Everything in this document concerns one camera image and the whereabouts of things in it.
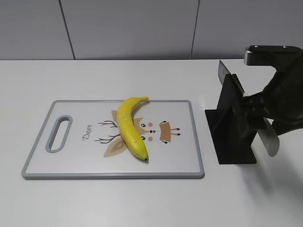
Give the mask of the black gloved right hand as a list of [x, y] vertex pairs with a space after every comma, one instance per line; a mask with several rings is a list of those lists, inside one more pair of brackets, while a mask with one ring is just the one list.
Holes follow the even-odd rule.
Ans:
[[264, 89], [240, 101], [251, 116], [273, 120], [277, 135], [303, 128], [303, 54], [283, 71], [276, 71]]

